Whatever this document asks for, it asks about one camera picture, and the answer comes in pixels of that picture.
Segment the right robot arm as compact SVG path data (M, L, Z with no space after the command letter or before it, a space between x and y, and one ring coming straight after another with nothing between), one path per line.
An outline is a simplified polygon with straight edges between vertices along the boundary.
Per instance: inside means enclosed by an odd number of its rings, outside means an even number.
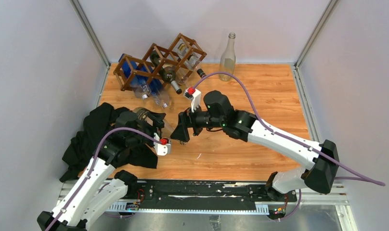
M173 140L187 143L189 128L194 136L205 128L221 128L230 138L260 144L300 164L298 168L269 176L264 189L268 199L277 201L286 193L302 188L330 193L338 170L335 162L339 160L334 142L310 141L271 127L253 113L234 109L228 97L217 90L204 96L204 111L198 103L198 90L193 94L186 92L185 97L192 101L192 106L178 114L178 124L171 134Z

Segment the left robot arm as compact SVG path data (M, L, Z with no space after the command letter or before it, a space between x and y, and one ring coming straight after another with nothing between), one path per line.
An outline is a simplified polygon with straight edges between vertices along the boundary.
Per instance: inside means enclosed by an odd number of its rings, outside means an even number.
M138 192L137 177L125 170L116 173L101 192L98 189L124 165L157 167L158 156L171 150L171 142L162 137L165 117L165 113L146 108L122 112L98 143L70 192L54 209L40 213L37 222L41 230L87 231L115 201L134 198Z

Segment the clear bottle dark label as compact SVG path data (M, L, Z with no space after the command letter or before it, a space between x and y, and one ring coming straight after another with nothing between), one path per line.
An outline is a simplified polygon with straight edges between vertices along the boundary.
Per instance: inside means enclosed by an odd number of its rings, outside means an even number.
M171 139L174 127L167 121L165 113L156 113L144 107L137 107L133 112L137 114L139 120L157 127L162 138Z
M220 58L220 72L230 73L231 75L234 73L235 64L236 64L236 56L234 51L234 42L235 42L235 33L231 32L228 35L228 42L224 52Z

